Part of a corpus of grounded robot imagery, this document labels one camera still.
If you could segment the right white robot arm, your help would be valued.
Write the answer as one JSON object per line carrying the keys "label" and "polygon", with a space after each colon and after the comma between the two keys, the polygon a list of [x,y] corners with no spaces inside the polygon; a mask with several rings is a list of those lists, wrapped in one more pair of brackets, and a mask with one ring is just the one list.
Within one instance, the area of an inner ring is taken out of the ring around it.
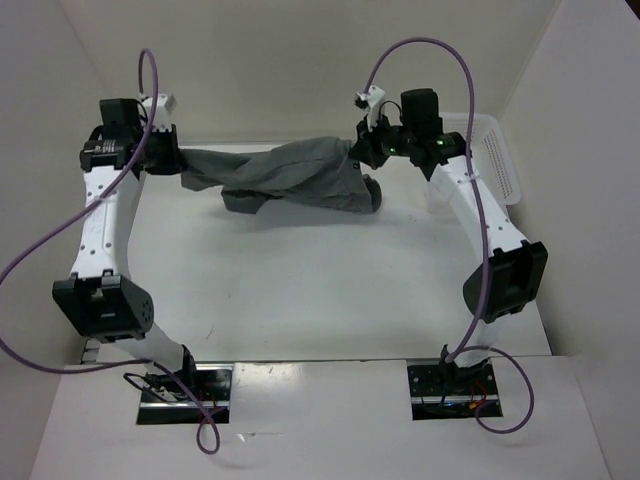
{"label": "right white robot arm", "polygon": [[387,103],[376,86],[356,95],[365,115],[351,157],[373,169],[393,156],[407,158],[452,209],[479,261],[462,287],[471,324],[456,346],[442,348],[438,363],[440,385],[460,393],[480,376],[506,318],[535,300],[548,251],[503,211],[476,168],[469,140],[445,130],[434,90],[402,93],[397,125],[384,113]]}

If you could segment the grey shorts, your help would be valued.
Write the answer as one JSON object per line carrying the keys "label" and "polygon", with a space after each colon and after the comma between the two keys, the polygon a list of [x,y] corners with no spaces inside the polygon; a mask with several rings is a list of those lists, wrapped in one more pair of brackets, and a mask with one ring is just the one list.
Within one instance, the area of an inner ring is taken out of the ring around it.
{"label": "grey shorts", "polygon": [[229,153],[187,148],[181,151],[183,188],[199,192],[219,187],[225,208],[255,214],[267,202],[357,214],[382,205],[379,183],[350,157],[351,140],[314,137],[268,151]]}

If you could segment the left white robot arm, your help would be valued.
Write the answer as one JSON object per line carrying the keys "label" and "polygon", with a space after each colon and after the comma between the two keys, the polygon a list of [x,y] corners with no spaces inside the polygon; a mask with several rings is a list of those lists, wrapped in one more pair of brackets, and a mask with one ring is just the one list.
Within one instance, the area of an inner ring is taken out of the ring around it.
{"label": "left white robot arm", "polygon": [[146,379],[160,398],[185,400],[200,385],[193,356],[155,323],[151,295],[132,280],[128,261],[147,175],[174,175],[182,168],[170,119],[175,104],[171,94],[101,101],[102,123],[79,154],[93,209],[84,219],[70,275],[53,284],[52,296],[81,336],[149,360]]}

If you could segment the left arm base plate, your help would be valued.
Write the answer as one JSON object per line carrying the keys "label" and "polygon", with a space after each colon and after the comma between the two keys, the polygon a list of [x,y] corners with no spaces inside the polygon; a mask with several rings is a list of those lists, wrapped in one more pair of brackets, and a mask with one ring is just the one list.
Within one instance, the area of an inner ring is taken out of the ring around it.
{"label": "left arm base plate", "polygon": [[[232,364],[198,363],[193,372],[190,390],[216,423],[229,422],[233,370]],[[128,374],[128,379],[140,391],[137,425],[197,425],[204,418],[197,405],[168,376]]]}

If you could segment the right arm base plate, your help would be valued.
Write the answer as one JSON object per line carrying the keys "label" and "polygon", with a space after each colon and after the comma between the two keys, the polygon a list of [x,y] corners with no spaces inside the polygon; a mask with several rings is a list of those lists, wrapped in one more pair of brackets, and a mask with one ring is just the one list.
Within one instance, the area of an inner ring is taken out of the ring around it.
{"label": "right arm base plate", "polygon": [[414,421],[502,417],[499,392],[490,363],[478,374],[454,386],[445,384],[438,361],[407,363],[407,378]]}

